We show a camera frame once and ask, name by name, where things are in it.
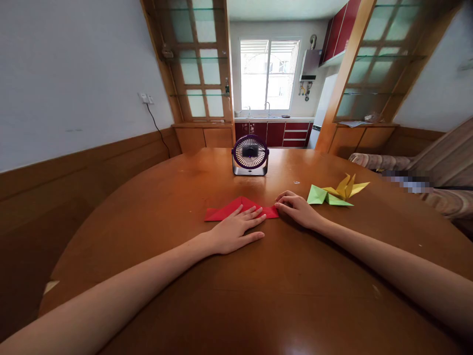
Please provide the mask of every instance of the green origami paper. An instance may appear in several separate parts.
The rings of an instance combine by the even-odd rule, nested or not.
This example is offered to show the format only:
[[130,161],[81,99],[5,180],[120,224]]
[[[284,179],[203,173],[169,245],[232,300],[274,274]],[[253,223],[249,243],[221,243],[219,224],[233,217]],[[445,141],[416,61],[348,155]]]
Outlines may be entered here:
[[325,196],[328,195],[327,191],[312,185],[309,191],[309,197],[307,197],[307,202],[309,205],[320,205],[324,203]]
[[324,189],[312,185],[310,187],[309,196],[307,197],[307,202],[309,205],[320,205],[326,201],[329,205],[332,206],[353,206],[351,203],[348,203],[344,200],[339,199],[331,194],[329,194]]
[[328,204],[332,206],[353,206],[351,203],[341,200],[338,197],[335,197],[334,195],[331,195],[329,193],[327,193],[327,196],[325,196],[325,201],[327,201]]

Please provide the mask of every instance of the white wall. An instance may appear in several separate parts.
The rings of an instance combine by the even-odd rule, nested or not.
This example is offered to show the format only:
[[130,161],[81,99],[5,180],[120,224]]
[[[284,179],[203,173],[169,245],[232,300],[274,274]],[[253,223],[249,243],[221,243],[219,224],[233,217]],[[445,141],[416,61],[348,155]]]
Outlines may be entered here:
[[139,0],[0,1],[0,171],[173,123]]
[[312,85],[309,101],[304,101],[304,96],[299,96],[298,80],[301,75],[301,66],[306,49],[310,49],[310,36],[317,35],[315,48],[322,49],[327,30],[328,20],[317,21],[287,21],[287,22],[239,22],[230,21],[230,38],[232,44],[232,69],[233,69],[233,95],[234,109],[241,110],[241,86],[239,79],[239,39],[254,38],[261,36],[261,39],[269,37],[300,37],[301,45],[296,65],[296,79],[293,87],[292,106],[290,114],[298,117],[311,117],[315,115],[322,87],[325,81],[325,69],[319,69],[317,77]]
[[473,70],[458,68],[473,58],[473,11],[456,14],[394,122],[447,132],[473,115]]

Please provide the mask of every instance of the forearm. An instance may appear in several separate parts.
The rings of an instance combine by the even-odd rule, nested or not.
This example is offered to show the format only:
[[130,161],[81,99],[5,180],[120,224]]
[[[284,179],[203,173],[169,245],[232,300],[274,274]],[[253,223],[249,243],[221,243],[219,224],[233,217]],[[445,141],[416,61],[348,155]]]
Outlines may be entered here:
[[166,285],[209,255],[196,239],[140,263],[39,318],[2,354],[95,354]]
[[314,228],[370,266],[468,340],[473,339],[473,283],[411,253],[327,221]]

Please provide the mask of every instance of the fan base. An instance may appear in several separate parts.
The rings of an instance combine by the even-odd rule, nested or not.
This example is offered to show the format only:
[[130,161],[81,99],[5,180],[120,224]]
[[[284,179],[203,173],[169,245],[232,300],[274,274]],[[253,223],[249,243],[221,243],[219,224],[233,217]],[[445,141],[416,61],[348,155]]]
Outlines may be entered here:
[[245,168],[242,168],[235,161],[234,157],[232,157],[233,173],[235,175],[246,175],[246,176],[263,176],[263,175],[266,175],[266,173],[268,172],[268,160],[269,160],[269,157],[268,157],[268,159],[266,159],[266,163],[264,164],[264,166],[261,166],[259,168],[245,169]]

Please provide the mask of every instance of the window frame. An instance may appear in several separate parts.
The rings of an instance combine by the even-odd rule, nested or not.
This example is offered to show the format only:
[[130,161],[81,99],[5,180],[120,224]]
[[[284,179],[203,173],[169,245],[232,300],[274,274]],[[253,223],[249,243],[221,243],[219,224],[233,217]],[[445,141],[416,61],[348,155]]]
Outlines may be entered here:
[[[282,109],[271,109],[270,112],[271,112],[271,115],[272,116],[281,116],[281,115],[287,115],[287,114],[291,114],[291,110],[292,110],[292,103],[293,103],[293,100],[294,100],[294,89],[297,87],[297,83],[299,82],[297,80],[298,78],[298,73],[301,71],[301,65],[302,65],[302,56],[304,55],[304,51],[305,49],[303,49],[303,46],[302,46],[302,37],[301,36],[265,36],[265,35],[247,35],[247,36],[239,36],[238,37],[238,51],[237,51],[237,62],[238,62],[238,81],[239,81],[239,85],[240,87],[238,88],[239,90],[239,107],[236,108],[236,110],[238,111],[241,111],[241,117],[243,116],[247,116],[250,112],[250,110],[247,110],[247,109],[243,109],[242,108],[242,102],[241,102],[241,98],[242,98],[242,95],[241,95],[241,41],[243,40],[268,40],[270,41],[270,48],[271,48],[271,41],[279,41],[279,40],[298,40],[299,41],[299,48],[298,48],[298,52],[297,52],[297,59],[296,59],[296,65],[295,65],[295,72],[294,72],[294,81],[293,81],[293,84],[292,84],[292,92],[291,92],[291,100],[290,100],[290,103],[289,103],[289,109],[285,109],[285,110],[282,110]],[[263,109],[263,110],[256,110],[256,109],[252,109],[251,110],[251,115],[252,116],[261,116],[261,115],[267,115],[268,114],[268,109]]]

